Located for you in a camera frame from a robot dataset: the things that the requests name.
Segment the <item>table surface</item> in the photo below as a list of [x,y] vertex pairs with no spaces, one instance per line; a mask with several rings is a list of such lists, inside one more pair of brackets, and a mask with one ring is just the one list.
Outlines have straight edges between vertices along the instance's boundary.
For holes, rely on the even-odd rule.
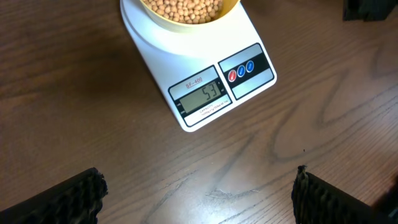
[[186,133],[117,0],[0,1],[0,210],[96,167],[100,223],[293,223],[301,164],[372,205],[398,175],[398,10],[243,5],[278,81]]

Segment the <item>digital kitchen scale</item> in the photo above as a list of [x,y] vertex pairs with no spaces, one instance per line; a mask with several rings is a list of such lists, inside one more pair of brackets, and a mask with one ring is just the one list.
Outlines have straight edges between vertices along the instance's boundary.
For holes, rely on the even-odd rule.
[[139,0],[121,0],[124,23],[182,129],[196,131],[272,86],[277,75],[241,3],[217,30],[158,26]]

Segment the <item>blue button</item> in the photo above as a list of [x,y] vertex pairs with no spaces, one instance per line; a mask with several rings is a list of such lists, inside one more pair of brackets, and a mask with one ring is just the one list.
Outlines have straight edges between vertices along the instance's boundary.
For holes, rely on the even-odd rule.
[[238,67],[238,76],[243,77],[246,70],[244,69],[244,65]]
[[253,61],[248,61],[246,64],[246,71],[249,73],[253,72],[254,70],[254,62]]

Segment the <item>black plastic object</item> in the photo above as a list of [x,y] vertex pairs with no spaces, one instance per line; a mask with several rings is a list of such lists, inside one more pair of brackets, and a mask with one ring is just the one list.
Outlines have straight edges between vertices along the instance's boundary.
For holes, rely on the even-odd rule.
[[97,223],[106,194],[104,176],[91,168],[0,212],[0,223]]
[[397,3],[398,0],[345,0],[343,20],[382,21]]
[[395,186],[386,192],[373,207],[398,223],[398,177]]
[[292,191],[297,224],[397,224],[387,215],[298,167]]

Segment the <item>bowl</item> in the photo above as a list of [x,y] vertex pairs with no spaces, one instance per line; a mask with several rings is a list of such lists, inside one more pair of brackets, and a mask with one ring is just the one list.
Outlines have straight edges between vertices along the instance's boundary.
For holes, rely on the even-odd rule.
[[236,8],[239,4],[240,0],[223,0],[223,8],[217,19],[207,22],[204,24],[184,24],[181,22],[171,21],[169,19],[164,18],[158,13],[154,12],[150,9],[143,0],[140,0],[141,4],[144,6],[144,9],[148,13],[149,17],[159,26],[163,27],[172,32],[179,33],[190,33],[190,32],[201,32],[204,30],[215,29],[217,25],[224,19],[226,16]]

